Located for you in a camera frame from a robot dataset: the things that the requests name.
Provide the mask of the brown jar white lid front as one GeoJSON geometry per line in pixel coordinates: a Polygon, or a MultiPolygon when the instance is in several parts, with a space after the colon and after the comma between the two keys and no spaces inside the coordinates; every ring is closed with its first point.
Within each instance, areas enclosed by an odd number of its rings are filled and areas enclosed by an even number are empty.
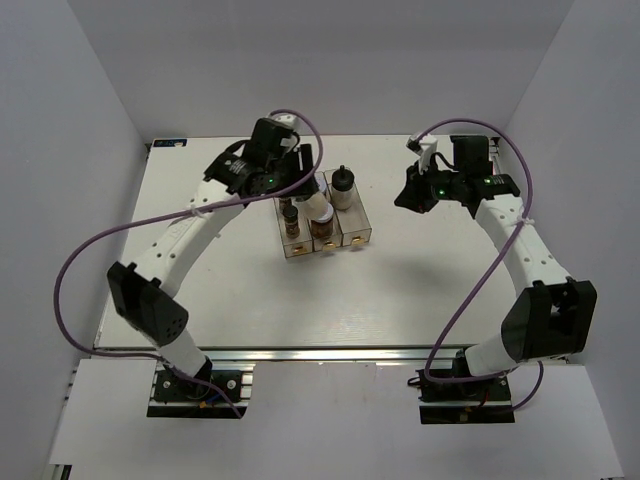
{"type": "Polygon", "coordinates": [[[333,235],[334,231],[334,209],[331,205],[326,212],[317,219],[309,221],[310,232],[313,238],[324,239],[333,235]]]}

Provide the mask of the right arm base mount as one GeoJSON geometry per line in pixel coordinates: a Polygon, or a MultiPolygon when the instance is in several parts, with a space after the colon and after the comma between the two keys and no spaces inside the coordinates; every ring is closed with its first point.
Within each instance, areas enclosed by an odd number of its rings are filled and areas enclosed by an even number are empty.
{"type": "Polygon", "coordinates": [[[512,424],[512,397],[505,377],[447,384],[428,381],[423,370],[407,380],[418,392],[423,425],[512,424]]]}

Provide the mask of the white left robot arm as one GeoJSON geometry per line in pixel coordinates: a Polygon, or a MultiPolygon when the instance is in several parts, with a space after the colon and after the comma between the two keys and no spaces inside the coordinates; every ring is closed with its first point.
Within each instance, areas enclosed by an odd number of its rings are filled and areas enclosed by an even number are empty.
{"type": "Polygon", "coordinates": [[[291,110],[258,119],[249,138],[229,145],[206,168],[188,215],[129,264],[116,262],[107,272],[116,313],[151,343],[189,399],[217,390],[211,360],[196,346],[188,312],[175,297],[206,248],[254,199],[313,189],[312,148],[298,132],[303,120],[291,110]]]}

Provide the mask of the small black-cap spice bottle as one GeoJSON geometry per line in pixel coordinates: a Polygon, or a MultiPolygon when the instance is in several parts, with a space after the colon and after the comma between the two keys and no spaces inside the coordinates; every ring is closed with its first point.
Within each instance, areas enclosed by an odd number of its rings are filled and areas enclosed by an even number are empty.
{"type": "Polygon", "coordinates": [[[282,210],[285,225],[285,234],[290,239],[295,239],[300,235],[299,212],[296,206],[287,205],[282,210]]]}

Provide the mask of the white salt shaker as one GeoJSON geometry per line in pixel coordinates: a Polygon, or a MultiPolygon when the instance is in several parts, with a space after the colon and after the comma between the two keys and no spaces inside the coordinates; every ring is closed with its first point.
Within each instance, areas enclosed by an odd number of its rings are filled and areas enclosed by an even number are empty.
{"type": "Polygon", "coordinates": [[[331,176],[333,205],[337,210],[351,207],[355,175],[345,165],[341,165],[331,176]]]}
{"type": "Polygon", "coordinates": [[[334,214],[333,206],[321,191],[299,202],[298,207],[307,219],[319,223],[329,221],[334,214]]]}

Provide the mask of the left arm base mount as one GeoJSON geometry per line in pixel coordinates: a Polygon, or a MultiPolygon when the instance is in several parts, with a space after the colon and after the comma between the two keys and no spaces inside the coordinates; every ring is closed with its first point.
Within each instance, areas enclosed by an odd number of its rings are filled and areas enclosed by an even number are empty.
{"type": "Polygon", "coordinates": [[[146,416],[162,419],[240,419],[248,408],[255,365],[214,362],[207,382],[211,388],[185,380],[158,364],[146,416]]]}

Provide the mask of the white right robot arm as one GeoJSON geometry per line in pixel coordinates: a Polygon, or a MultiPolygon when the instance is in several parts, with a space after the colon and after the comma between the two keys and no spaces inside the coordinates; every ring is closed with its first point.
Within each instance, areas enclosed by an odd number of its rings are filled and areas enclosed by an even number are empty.
{"type": "Polygon", "coordinates": [[[597,302],[588,280],[577,280],[555,258],[528,217],[529,205],[508,174],[498,174],[490,141],[479,135],[453,135],[453,159],[438,150],[438,140],[415,135],[407,147],[418,156],[406,171],[395,205],[424,214],[442,201],[465,207],[485,231],[513,282],[517,299],[490,339],[457,352],[451,383],[461,397],[484,391],[488,379],[529,360],[584,350],[597,302]]]}

